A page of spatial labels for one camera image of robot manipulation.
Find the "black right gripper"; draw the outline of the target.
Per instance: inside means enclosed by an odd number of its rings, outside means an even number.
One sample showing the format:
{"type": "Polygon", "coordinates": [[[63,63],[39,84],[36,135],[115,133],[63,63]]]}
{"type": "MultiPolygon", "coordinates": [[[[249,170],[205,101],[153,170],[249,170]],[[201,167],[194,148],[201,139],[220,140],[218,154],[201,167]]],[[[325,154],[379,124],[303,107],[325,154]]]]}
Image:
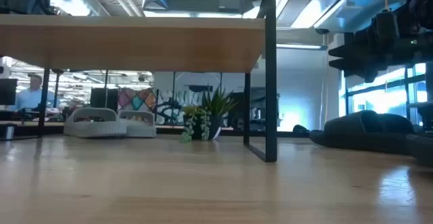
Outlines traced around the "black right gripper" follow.
{"type": "Polygon", "coordinates": [[[372,27],[355,33],[355,41],[330,49],[328,54],[344,60],[332,60],[332,68],[342,70],[344,77],[359,76],[374,82],[379,71],[389,66],[433,61],[433,31],[403,35],[397,39],[379,39],[372,27]]]}

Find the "wooden shelf black metal legs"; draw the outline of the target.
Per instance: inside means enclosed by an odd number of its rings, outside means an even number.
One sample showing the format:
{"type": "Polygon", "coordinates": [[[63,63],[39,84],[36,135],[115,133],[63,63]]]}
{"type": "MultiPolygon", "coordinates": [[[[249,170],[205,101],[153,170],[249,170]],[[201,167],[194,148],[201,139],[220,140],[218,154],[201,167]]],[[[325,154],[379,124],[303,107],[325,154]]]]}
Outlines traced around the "wooden shelf black metal legs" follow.
{"type": "Polygon", "coordinates": [[[277,160],[276,1],[255,19],[0,14],[0,57],[51,69],[231,72],[249,76],[265,56],[265,149],[277,160]]]}

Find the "grey rubber slide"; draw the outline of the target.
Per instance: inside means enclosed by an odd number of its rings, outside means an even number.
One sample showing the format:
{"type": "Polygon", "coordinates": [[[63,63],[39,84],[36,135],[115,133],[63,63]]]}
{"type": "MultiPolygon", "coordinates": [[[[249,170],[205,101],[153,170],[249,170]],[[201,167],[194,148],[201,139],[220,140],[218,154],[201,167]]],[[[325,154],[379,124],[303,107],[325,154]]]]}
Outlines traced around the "grey rubber slide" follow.
{"type": "Polygon", "coordinates": [[[127,137],[155,138],[155,116],[151,112],[121,110],[119,120],[127,128],[127,137]]]}
{"type": "Polygon", "coordinates": [[[109,108],[78,108],[66,119],[64,134],[80,138],[120,137],[127,134],[127,126],[109,108]]]}

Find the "black computer monitor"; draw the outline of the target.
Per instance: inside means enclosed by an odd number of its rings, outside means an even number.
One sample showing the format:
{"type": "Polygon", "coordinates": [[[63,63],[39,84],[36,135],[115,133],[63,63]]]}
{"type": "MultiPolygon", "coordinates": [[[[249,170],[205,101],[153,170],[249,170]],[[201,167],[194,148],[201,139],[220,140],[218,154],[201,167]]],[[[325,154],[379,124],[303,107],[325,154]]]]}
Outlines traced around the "black computer monitor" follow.
{"type": "Polygon", "coordinates": [[[0,106],[15,104],[17,84],[17,79],[0,79],[0,106]]]}

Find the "person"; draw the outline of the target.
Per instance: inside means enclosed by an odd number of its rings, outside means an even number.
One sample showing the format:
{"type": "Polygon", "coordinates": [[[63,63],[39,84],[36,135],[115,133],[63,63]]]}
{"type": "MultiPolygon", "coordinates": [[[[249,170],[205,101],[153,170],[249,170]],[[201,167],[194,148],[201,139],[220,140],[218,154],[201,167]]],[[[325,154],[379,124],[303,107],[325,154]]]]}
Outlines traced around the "person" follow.
{"type": "Polygon", "coordinates": [[[17,93],[16,95],[16,110],[25,108],[36,108],[41,103],[43,79],[39,75],[32,75],[30,78],[30,86],[17,93]]]}

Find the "black desk monitor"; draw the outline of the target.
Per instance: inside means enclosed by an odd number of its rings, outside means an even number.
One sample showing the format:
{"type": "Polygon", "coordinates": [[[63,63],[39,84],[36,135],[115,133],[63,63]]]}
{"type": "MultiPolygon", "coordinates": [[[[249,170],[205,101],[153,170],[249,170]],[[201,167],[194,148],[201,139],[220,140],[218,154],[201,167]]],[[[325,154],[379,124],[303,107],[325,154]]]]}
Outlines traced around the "black desk monitor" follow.
{"type": "Polygon", "coordinates": [[[252,108],[266,108],[266,88],[252,87],[250,92],[250,105],[252,108]]]}

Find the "black rectangular screen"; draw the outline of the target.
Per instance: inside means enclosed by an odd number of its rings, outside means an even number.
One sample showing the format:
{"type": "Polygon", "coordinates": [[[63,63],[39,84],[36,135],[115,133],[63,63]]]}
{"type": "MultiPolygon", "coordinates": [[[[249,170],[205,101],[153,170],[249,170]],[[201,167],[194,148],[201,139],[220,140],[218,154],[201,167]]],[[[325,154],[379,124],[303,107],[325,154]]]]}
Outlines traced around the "black rectangular screen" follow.
{"type": "Polygon", "coordinates": [[[118,110],[118,89],[92,88],[90,97],[92,108],[118,110]]]}

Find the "silver metal cylinder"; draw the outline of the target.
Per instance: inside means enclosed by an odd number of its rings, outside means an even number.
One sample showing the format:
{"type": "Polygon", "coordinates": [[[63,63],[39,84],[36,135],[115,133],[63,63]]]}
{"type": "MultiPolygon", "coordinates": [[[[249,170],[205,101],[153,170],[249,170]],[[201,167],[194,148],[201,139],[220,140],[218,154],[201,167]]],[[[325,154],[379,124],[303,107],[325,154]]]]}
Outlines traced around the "silver metal cylinder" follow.
{"type": "Polygon", "coordinates": [[[14,138],[14,132],[17,125],[8,123],[0,125],[0,141],[14,138]]]}

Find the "colourful patchwork panel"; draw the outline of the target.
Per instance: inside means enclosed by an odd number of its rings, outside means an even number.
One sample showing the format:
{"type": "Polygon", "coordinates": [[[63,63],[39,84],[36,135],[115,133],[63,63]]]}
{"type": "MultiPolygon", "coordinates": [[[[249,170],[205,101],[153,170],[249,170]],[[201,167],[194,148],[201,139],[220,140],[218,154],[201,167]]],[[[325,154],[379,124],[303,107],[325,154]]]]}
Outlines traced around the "colourful patchwork panel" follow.
{"type": "Polygon", "coordinates": [[[152,88],[133,90],[123,87],[118,90],[118,110],[153,112],[156,102],[152,88]]]}

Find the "succulent plants in black pot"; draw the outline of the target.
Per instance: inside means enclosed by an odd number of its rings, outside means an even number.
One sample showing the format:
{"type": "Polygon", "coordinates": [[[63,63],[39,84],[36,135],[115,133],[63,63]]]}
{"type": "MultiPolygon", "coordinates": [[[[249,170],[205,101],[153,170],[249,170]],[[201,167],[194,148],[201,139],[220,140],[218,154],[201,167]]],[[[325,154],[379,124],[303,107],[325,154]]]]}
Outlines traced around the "succulent plants in black pot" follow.
{"type": "Polygon", "coordinates": [[[216,138],[223,127],[224,115],[237,105],[231,94],[218,86],[213,93],[203,92],[200,106],[182,107],[184,125],[179,141],[189,143],[216,138]]]}

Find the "dark bicycle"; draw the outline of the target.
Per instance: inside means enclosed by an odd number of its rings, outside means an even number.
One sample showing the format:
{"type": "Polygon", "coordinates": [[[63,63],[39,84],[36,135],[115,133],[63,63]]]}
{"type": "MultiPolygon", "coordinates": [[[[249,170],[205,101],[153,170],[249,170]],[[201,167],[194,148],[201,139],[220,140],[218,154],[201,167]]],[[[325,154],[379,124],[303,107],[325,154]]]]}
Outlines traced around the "dark bicycle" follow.
{"type": "Polygon", "coordinates": [[[165,102],[158,102],[154,110],[156,124],[177,125],[181,109],[182,105],[172,97],[165,102]]]}

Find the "black aluminium table frame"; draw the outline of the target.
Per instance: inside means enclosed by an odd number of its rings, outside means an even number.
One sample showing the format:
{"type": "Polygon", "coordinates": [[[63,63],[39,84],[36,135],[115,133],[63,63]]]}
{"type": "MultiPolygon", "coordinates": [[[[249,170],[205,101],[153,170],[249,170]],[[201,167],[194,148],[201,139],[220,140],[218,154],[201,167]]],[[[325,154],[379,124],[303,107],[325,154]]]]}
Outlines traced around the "black aluminium table frame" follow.
{"type": "MultiPolygon", "coordinates": [[[[18,137],[33,137],[39,135],[38,123],[33,121],[24,121],[22,124],[20,121],[0,121],[0,136],[5,135],[6,125],[15,125],[14,135],[18,137]]],[[[156,127],[158,135],[179,135],[182,132],[183,127],[156,127]]],[[[64,131],[63,122],[46,122],[43,129],[44,135],[55,135],[62,134],[64,131]]],[[[242,131],[234,131],[229,129],[222,129],[220,136],[242,136],[242,131]]],[[[278,131],[277,137],[287,138],[308,138],[309,133],[306,132],[289,132],[289,131],[278,131]]]]}

